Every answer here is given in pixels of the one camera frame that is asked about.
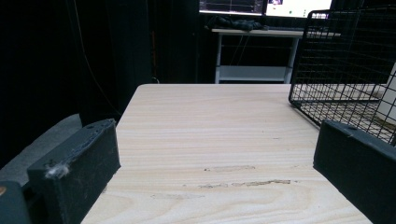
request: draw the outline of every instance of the computer monitor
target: computer monitor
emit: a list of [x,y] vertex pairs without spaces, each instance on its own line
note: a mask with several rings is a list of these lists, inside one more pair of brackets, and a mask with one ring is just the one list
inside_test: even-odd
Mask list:
[[332,0],[268,0],[266,16],[307,18],[313,10],[330,9]]
[[200,0],[200,13],[257,16],[265,13],[267,0]]

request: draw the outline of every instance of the dark mark on wood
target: dark mark on wood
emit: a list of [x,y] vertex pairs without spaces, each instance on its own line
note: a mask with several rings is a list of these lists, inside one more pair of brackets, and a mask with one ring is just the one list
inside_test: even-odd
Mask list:
[[[254,182],[245,182],[245,183],[232,183],[231,186],[233,187],[257,187],[261,185],[269,185],[269,184],[290,184],[290,180],[268,180],[268,181],[254,181]],[[214,188],[228,188],[228,184],[217,184],[217,185],[200,185],[198,186],[200,189],[214,189]]]
[[228,188],[228,184],[218,184],[218,185],[201,185],[198,186],[200,189],[214,189],[214,188]]
[[212,168],[205,168],[204,171],[208,172],[232,172],[239,170],[254,170],[256,167],[254,166],[218,166]]

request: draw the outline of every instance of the black wire cage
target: black wire cage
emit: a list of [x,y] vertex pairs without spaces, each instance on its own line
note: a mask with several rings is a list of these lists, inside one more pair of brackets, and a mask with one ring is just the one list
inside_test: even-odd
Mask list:
[[308,15],[289,101],[320,125],[332,119],[396,145],[396,6]]

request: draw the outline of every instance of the cable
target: cable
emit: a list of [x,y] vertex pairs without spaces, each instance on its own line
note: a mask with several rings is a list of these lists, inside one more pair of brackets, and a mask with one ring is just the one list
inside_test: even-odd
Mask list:
[[247,46],[247,43],[248,43],[248,39],[249,39],[249,38],[250,38],[250,35],[247,36],[247,40],[245,41],[245,45],[244,45],[244,47],[242,48],[241,56],[239,56],[239,60],[238,60],[238,63],[237,63],[236,65],[239,65],[239,63],[241,62],[241,59],[242,59],[242,56],[244,55],[245,47]]
[[99,89],[99,91],[102,93],[102,96],[106,99],[106,102],[114,110],[114,112],[116,112],[117,115],[122,116],[121,112],[110,102],[110,100],[106,96],[105,92],[103,91],[101,85],[99,84],[98,80],[96,79],[95,75],[93,74],[93,71],[92,71],[91,66],[90,66],[90,62],[88,61],[88,57],[87,57],[87,54],[86,54],[86,51],[85,51],[84,42],[83,42],[83,39],[82,39],[81,26],[79,25],[79,17],[78,17],[78,9],[77,9],[76,0],[74,0],[73,2],[74,2],[75,10],[76,10],[76,19],[77,19],[77,25],[78,25],[79,41],[81,43],[81,47],[82,47],[85,63],[88,66],[88,70],[89,70],[90,75],[91,75],[91,77],[93,79],[93,82],[95,83],[95,85]]
[[[242,43],[242,39],[243,39],[243,38],[244,38],[244,36],[241,35],[241,38],[239,39],[238,46],[236,46],[236,49],[235,49],[235,51],[233,52],[233,58],[235,58],[235,54],[236,54],[236,52],[238,51],[239,47],[241,46],[241,43]],[[231,61],[230,61],[230,65],[233,65],[233,58],[232,58]]]
[[156,77],[151,77],[152,79],[154,79],[154,80],[156,80],[157,81],[157,84],[160,84],[160,80],[158,79],[158,78],[156,78]]

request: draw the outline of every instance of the light wood tabletop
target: light wood tabletop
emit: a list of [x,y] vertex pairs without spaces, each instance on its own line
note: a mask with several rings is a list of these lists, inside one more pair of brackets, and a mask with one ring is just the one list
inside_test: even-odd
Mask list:
[[140,86],[121,168],[83,223],[370,223],[313,168],[290,85]]

